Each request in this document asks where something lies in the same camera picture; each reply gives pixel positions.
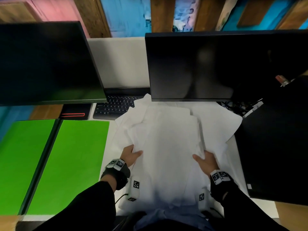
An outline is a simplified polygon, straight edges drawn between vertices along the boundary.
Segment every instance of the monitor screen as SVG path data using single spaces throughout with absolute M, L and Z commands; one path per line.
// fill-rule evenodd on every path
M 308 69 L 307 30 L 149 33 L 154 101 L 255 101 Z
M 80 22 L 0 24 L 0 106 L 104 101 Z

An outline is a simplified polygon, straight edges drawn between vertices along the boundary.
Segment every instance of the left hand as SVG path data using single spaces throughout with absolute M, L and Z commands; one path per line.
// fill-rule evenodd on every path
M 127 147 L 124 147 L 120 159 L 124 160 L 125 163 L 127 164 L 127 167 L 130 167 L 139 156 L 142 155 L 143 151 L 137 151 L 137 152 L 132 152 L 134 148 L 134 145 L 129 145 Z

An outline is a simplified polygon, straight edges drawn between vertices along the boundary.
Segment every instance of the green panel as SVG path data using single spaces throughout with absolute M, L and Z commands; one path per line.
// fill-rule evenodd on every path
M 64 120 L 27 215 L 54 215 L 98 182 L 109 122 Z
M 54 120 L 18 121 L 0 143 L 0 215 L 17 215 Z

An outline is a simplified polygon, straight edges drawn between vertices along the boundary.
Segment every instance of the wrist tracker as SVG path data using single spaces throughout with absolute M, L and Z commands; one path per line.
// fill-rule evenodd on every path
M 222 197 L 226 192 L 238 189 L 229 174 L 222 170 L 214 170 L 211 172 L 211 196 L 217 201 L 222 202 Z
M 116 180 L 116 190 L 121 190 L 127 184 L 128 178 L 131 176 L 131 171 L 124 160 L 113 159 L 107 164 L 102 177 L 105 175 L 113 176 Z

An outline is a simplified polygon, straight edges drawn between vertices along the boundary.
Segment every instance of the right hand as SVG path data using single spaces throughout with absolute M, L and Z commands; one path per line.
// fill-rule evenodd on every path
M 219 169 L 218 164 L 216 162 L 215 156 L 213 153 L 209 151 L 204 151 L 205 159 L 202 159 L 200 156 L 193 154 L 193 158 L 198 162 L 201 170 L 208 176 L 211 176 L 211 172 L 216 169 Z

